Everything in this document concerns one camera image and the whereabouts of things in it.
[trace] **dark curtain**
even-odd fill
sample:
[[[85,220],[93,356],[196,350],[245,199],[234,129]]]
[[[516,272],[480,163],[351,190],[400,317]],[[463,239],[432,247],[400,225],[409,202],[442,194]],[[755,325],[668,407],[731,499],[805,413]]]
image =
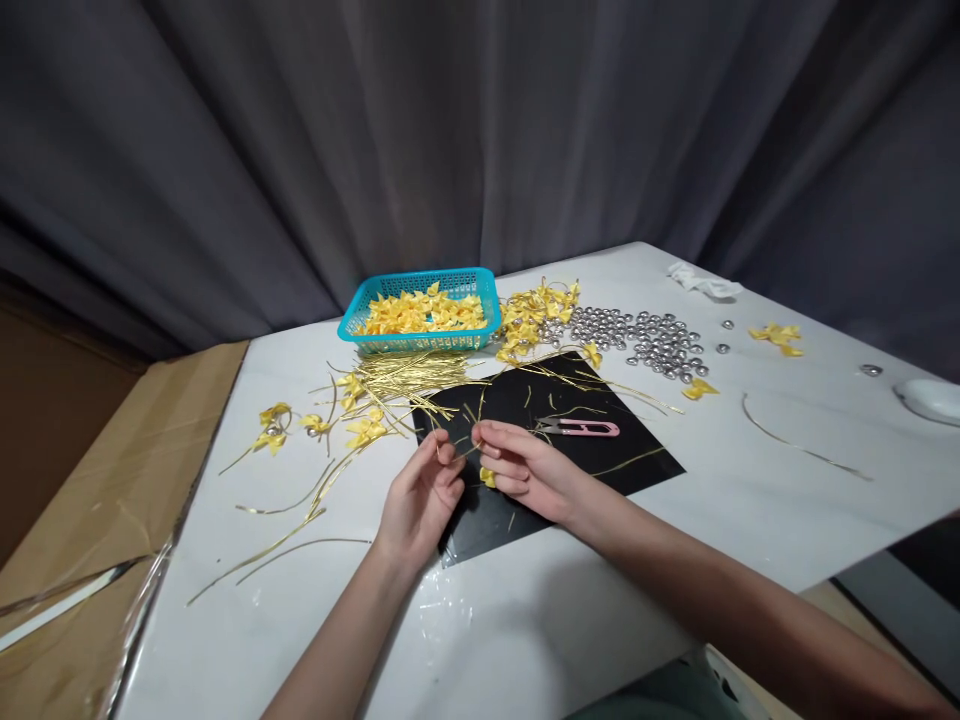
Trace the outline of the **dark curtain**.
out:
[[[0,269],[163,358],[643,240],[956,375],[956,7],[7,3]]]

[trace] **white cloth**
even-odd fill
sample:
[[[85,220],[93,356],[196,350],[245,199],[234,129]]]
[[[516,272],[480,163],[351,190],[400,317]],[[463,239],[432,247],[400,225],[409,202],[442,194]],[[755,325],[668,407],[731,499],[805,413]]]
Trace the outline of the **white cloth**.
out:
[[[667,268],[667,274],[680,283],[684,290],[699,290],[712,298],[733,297],[743,291],[740,283],[697,275],[693,268],[684,262],[671,265]]]

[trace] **brown cardboard panel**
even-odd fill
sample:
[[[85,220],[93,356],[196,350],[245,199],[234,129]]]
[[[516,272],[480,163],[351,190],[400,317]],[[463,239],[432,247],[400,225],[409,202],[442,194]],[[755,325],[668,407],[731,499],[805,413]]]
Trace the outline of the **brown cardboard panel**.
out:
[[[246,346],[221,345],[147,371],[0,572],[0,605],[160,549]],[[94,717],[147,570],[141,564],[0,654],[0,717]],[[0,618],[0,633],[43,607]]]
[[[0,567],[140,373],[0,310]]]

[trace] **tabletop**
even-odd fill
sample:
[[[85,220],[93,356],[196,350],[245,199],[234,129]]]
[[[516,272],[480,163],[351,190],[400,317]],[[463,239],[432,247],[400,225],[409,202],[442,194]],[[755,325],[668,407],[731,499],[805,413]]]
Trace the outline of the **tabletop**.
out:
[[[916,367],[745,290],[719,303],[667,277],[676,258],[633,243],[498,278],[501,296],[580,280],[580,304],[674,313],[702,335],[720,391],[694,402],[683,385],[605,353],[600,375],[684,410],[661,415],[624,401],[686,469],[631,500],[800,592],[960,507],[960,430],[904,408],[891,388]],[[732,320],[733,330],[721,323]],[[748,327],[800,325],[805,352],[787,358]],[[258,414],[279,401],[312,412],[329,383],[325,361],[352,367],[338,321],[251,343],[211,447],[179,545],[147,621],[119,716],[256,718],[357,568],[367,545],[321,543],[244,583],[227,578],[189,598],[296,524],[292,513],[251,515],[237,504],[282,507],[327,463],[313,443],[245,458]],[[730,345],[720,355],[714,347]],[[493,375],[490,350],[471,370]],[[868,377],[860,365],[884,372]],[[761,432],[856,468],[865,480]],[[348,433],[333,431],[334,455]],[[374,537],[412,437],[390,436],[359,456],[327,495],[327,512],[297,536]],[[467,562],[424,571],[379,672],[368,718],[558,718],[678,657],[692,639],[591,550],[549,528]]]

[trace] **small scissors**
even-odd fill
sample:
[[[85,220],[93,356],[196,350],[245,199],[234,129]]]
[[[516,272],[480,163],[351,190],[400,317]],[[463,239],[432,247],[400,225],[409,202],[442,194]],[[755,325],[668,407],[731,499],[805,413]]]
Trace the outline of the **small scissors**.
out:
[[[620,434],[620,428],[614,423],[601,422],[599,420],[574,420],[572,418],[537,418],[540,432],[550,433],[551,435],[585,435],[587,437],[616,437]],[[561,425],[572,425],[571,428],[562,428]]]

